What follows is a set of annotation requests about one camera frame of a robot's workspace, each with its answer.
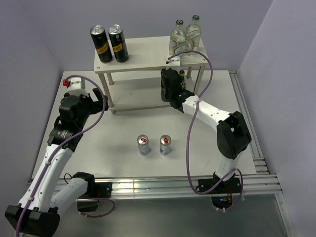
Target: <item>glass bottle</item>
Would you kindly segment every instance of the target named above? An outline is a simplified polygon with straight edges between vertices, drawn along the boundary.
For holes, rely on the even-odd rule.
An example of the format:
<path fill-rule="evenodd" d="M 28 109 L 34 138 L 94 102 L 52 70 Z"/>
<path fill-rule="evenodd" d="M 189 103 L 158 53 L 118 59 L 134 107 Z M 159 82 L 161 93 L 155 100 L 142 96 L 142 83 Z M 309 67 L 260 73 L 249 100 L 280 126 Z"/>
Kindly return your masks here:
<path fill-rule="evenodd" d="M 185 51 L 186 46 L 186 33 L 183 30 L 183 20 L 176 21 L 176 28 L 172 30 L 169 43 L 169 55 Z"/>
<path fill-rule="evenodd" d="M 198 21 L 199 16 L 194 15 L 192 17 L 192 23 L 189 24 L 186 29 L 186 51 L 198 49 L 199 40 L 201 39 L 201 26 Z"/>

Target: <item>silver can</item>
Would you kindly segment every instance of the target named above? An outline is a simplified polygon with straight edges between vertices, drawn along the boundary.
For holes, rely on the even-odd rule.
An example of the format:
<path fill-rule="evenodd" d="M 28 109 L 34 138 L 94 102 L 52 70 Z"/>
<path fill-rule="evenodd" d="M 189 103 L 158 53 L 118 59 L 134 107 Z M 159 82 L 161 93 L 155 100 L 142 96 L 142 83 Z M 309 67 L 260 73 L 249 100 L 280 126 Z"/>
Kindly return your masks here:
<path fill-rule="evenodd" d="M 139 135 L 137 138 L 138 149 L 141 155 L 147 155 L 149 153 L 149 140 L 144 134 Z"/>
<path fill-rule="evenodd" d="M 168 135 L 163 135 L 160 138 L 160 153 L 162 155 L 167 155 L 170 153 L 171 147 L 171 137 Z"/>

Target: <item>white wall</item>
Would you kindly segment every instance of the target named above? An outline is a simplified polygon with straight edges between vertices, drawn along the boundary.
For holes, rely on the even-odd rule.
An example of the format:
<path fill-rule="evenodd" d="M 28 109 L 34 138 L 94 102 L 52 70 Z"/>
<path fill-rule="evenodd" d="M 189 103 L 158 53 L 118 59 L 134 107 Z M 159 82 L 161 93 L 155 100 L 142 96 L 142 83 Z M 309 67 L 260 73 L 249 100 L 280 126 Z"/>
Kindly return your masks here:
<path fill-rule="evenodd" d="M 239 79 L 297 233 L 316 233 L 316 1 L 274 0 Z"/>
<path fill-rule="evenodd" d="M 60 70 L 18 0 L 0 1 L 0 233 L 13 228 L 4 217 L 26 190 Z"/>
<path fill-rule="evenodd" d="M 238 69 L 272 0 L 20 0 L 65 71 L 92 71 L 95 24 L 123 27 L 126 38 L 170 35 L 200 15 L 202 39 L 216 69 Z"/>

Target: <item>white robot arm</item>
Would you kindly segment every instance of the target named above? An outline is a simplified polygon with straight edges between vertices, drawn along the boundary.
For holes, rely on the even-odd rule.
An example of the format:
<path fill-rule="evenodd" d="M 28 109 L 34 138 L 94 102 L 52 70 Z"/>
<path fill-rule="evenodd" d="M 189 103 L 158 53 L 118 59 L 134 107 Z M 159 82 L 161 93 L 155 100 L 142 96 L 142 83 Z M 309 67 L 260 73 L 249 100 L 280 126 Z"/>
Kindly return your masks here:
<path fill-rule="evenodd" d="M 58 150 L 53 159 L 50 161 L 48 159 L 60 144 L 83 130 L 90 115 L 101 112 L 103 108 L 103 98 L 100 91 L 93 89 L 98 101 L 92 101 L 90 95 L 85 91 L 84 80 L 81 78 L 71 78 L 64 81 L 64 85 L 67 86 L 67 93 L 61 100 L 60 116 L 57 117 L 54 128 L 49 135 L 48 146 L 39 170 L 18 205 L 8 206 L 5 212 L 6 218 L 16 229 L 20 215 L 24 211 L 20 231 L 26 234 L 52 236 L 59 225 L 60 215 L 67 210 L 74 200 L 83 195 L 91 197 L 96 192 L 94 176 L 78 172 L 67 186 L 53 196 L 61 172 L 75 152 L 82 135 L 67 142 Z M 46 172 L 41 177 L 42 171 L 45 169 Z"/>
<path fill-rule="evenodd" d="M 230 170 L 236 167 L 242 152 L 251 142 L 251 136 L 243 115 L 240 112 L 229 113 L 201 101 L 194 93 L 183 90 L 181 79 L 175 67 L 168 65 L 161 71 L 161 87 L 165 90 L 164 96 L 171 106 L 179 111 L 194 115 L 217 132 L 217 147 L 222 156 L 214 176 L 216 180 L 223 178 Z M 229 182 L 235 173 L 228 175 L 223 182 Z"/>

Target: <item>gold label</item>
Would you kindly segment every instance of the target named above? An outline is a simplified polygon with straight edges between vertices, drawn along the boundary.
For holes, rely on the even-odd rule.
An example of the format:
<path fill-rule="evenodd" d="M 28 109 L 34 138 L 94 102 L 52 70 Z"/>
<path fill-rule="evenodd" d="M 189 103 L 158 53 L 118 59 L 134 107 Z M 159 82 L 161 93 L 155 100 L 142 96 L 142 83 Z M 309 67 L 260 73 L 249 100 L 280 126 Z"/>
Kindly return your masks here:
<path fill-rule="evenodd" d="M 97 53 L 102 54 L 107 51 L 109 48 L 109 42 L 107 42 L 102 48 L 97 48 Z"/>
<path fill-rule="evenodd" d="M 122 43 L 120 43 L 118 46 L 113 47 L 114 53 L 117 53 L 117 52 L 121 51 L 122 49 L 123 49 Z"/>

